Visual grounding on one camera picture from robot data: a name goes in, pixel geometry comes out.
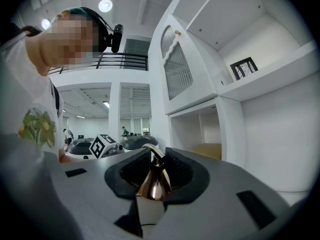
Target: balcony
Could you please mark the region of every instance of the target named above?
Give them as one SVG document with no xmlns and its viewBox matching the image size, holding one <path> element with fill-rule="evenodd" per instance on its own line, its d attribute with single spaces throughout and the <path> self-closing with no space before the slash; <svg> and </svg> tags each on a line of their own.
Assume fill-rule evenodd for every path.
<svg viewBox="0 0 320 240">
<path fill-rule="evenodd" d="M 49 75 L 59 75 L 74 70 L 115 68 L 148 71 L 148 56 L 122 52 L 103 52 L 98 57 L 83 59 L 80 64 L 51 68 Z"/>
</svg>

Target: round ceiling light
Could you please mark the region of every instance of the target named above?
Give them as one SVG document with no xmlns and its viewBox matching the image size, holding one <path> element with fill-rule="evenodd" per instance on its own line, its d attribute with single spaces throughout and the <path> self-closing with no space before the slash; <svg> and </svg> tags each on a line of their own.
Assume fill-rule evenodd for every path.
<svg viewBox="0 0 320 240">
<path fill-rule="evenodd" d="M 99 10 L 103 13 L 109 12 L 112 9 L 112 2 L 110 0 L 102 0 L 99 3 Z"/>
<path fill-rule="evenodd" d="M 41 21 L 41 26 L 45 29 L 45 30 L 47 30 L 48 28 L 50 28 L 51 27 L 51 23 L 50 23 L 50 21 L 48 20 L 48 19 L 43 19 L 42 21 Z"/>
</svg>

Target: picture frame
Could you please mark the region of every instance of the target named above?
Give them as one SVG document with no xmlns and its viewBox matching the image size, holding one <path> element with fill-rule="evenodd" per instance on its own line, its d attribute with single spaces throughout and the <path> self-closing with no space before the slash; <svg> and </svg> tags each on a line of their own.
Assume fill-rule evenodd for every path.
<svg viewBox="0 0 320 240">
<path fill-rule="evenodd" d="M 246 76 L 258 71 L 256 64 L 251 57 L 240 60 L 230 65 L 236 80 L 245 78 Z"/>
</svg>

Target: headphones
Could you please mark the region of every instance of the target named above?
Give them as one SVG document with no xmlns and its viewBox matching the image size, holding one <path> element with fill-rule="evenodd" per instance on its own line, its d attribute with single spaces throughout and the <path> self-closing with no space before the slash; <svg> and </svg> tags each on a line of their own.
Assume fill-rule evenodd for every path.
<svg viewBox="0 0 320 240">
<path fill-rule="evenodd" d="M 124 27 L 121 24 L 117 24 L 114 29 L 112 29 L 109 24 L 94 10 L 87 7 L 81 7 L 81 9 L 83 9 L 98 25 L 99 35 L 96 52 L 102 53 L 107 47 L 111 47 L 111 51 L 113 53 L 117 53 L 119 51 Z"/>
</svg>

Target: ear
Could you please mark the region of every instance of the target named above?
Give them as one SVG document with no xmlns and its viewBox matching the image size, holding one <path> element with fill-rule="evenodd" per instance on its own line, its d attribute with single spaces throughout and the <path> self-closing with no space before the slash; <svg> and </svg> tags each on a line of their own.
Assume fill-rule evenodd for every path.
<svg viewBox="0 0 320 240">
<path fill-rule="evenodd" d="M 61 13 L 59 13 L 57 16 L 55 16 L 54 21 L 62 20 L 63 18 L 67 17 L 70 14 L 70 10 L 64 10 Z"/>
</svg>

